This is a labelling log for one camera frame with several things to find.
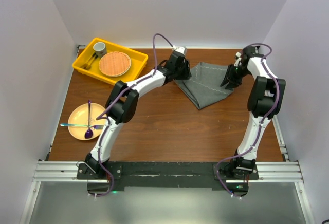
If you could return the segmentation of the grey cloth napkin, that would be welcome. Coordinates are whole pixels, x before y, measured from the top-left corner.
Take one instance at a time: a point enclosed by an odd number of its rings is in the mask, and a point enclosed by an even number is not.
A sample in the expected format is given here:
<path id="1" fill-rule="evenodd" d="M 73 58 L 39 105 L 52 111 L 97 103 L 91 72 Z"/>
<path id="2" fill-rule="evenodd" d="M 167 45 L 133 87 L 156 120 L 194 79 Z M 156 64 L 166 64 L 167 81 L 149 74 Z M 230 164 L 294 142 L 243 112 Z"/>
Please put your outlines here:
<path id="1" fill-rule="evenodd" d="M 233 90 L 220 86 L 227 68 L 227 65 L 200 62 L 191 69 L 190 79 L 176 80 L 175 83 L 200 110 L 233 93 Z"/>

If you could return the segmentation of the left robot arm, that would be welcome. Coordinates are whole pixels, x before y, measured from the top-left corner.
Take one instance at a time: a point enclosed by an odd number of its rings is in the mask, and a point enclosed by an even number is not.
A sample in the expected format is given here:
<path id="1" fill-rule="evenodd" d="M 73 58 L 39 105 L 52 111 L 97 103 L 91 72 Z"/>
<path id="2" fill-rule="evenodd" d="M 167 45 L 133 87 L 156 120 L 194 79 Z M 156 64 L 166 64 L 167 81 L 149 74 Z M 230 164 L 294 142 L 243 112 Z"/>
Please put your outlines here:
<path id="1" fill-rule="evenodd" d="M 95 179 L 109 174 L 105 163 L 108 162 L 112 147 L 123 128 L 134 116 L 139 98 L 148 92 L 162 87 L 173 80 L 191 78 L 187 48 L 174 48 L 164 65 L 158 65 L 145 76 L 130 82 L 118 81 L 106 103 L 105 111 L 98 119 L 105 119 L 105 125 L 94 148 L 85 158 L 88 172 Z"/>

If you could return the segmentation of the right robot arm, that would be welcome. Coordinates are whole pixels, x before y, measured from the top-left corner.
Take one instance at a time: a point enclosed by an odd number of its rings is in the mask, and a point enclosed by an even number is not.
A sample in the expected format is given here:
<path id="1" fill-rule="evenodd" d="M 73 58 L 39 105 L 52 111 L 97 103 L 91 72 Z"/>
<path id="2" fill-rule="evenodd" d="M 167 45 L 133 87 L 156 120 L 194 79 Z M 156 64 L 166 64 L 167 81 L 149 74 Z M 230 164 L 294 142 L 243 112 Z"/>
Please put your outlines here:
<path id="1" fill-rule="evenodd" d="M 268 67 L 266 57 L 272 48 L 266 44 L 250 44 L 235 55 L 235 63 L 228 66 L 221 87 L 233 90 L 251 75 L 254 84 L 247 109 L 249 121 L 241 144 L 234 156 L 218 163 L 217 172 L 224 177 L 241 179 L 253 173 L 258 148 L 267 125 L 280 111 L 286 81 L 278 78 Z"/>

